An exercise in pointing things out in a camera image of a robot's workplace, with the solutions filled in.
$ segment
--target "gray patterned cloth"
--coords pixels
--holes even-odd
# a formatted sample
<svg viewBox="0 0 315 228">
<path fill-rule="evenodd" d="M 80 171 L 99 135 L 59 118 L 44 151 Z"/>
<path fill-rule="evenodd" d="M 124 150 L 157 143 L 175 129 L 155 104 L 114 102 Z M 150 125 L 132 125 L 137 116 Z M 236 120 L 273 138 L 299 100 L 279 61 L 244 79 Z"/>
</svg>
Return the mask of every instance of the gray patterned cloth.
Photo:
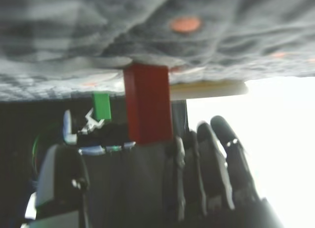
<svg viewBox="0 0 315 228">
<path fill-rule="evenodd" d="M 0 101 L 124 94 L 132 61 L 170 83 L 312 76 L 315 0 L 0 0 Z M 201 28 L 170 22 L 197 16 Z"/>
</svg>

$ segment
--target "red rectangular block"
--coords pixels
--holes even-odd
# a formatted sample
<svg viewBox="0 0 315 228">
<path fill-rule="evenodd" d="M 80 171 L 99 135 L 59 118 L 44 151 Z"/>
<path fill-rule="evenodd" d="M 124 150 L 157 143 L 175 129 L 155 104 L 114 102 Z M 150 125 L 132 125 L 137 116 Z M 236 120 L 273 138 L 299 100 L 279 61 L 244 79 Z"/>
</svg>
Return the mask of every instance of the red rectangular block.
<svg viewBox="0 0 315 228">
<path fill-rule="evenodd" d="M 124 81 L 130 139 L 139 144 L 171 140 L 168 68 L 132 64 Z"/>
</svg>

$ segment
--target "green rectangular block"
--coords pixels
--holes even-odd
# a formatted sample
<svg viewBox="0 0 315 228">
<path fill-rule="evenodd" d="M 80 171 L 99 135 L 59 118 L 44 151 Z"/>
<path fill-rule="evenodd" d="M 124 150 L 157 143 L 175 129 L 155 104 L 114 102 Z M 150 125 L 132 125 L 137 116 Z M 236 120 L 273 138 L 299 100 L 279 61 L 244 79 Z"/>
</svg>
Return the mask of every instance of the green rectangular block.
<svg viewBox="0 0 315 228">
<path fill-rule="evenodd" d="M 93 93 L 94 101 L 94 117 L 96 120 L 112 120 L 112 114 L 110 111 L 110 98 L 109 94 L 102 92 Z"/>
</svg>

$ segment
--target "green block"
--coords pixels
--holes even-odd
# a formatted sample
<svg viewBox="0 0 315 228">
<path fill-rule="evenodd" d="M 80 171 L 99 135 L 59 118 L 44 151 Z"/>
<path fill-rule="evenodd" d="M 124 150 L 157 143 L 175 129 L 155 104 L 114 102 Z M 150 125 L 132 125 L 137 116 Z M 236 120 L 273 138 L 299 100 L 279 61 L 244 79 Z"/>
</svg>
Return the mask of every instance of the green block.
<svg viewBox="0 0 315 228">
<path fill-rule="evenodd" d="M 93 93 L 94 101 L 94 117 L 96 120 L 112 120 L 112 114 L 110 112 L 110 100 L 109 94 L 96 92 Z"/>
</svg>

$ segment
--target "block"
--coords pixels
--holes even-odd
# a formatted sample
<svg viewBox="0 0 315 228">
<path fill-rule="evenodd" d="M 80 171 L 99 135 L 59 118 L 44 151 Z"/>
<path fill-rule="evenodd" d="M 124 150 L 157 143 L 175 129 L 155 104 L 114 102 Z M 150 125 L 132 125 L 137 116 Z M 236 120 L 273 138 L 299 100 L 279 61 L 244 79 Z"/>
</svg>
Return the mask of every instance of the block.
<svg viewBox="0 0 315 228">
<path fill-rule="evenodd" d="M 138 144 L 173 138 L 168 67 L 134 63 L 124 70 L 129 137 Z"/>
<path fill-rule="evenodd" d="M 103 92 L 94 92 L 93 93 L 94 101 L 94 118 L 98 121 L 112 120 L 112 114 L 110 111 L 110 99 L 109 94 Z"/>
</svg>

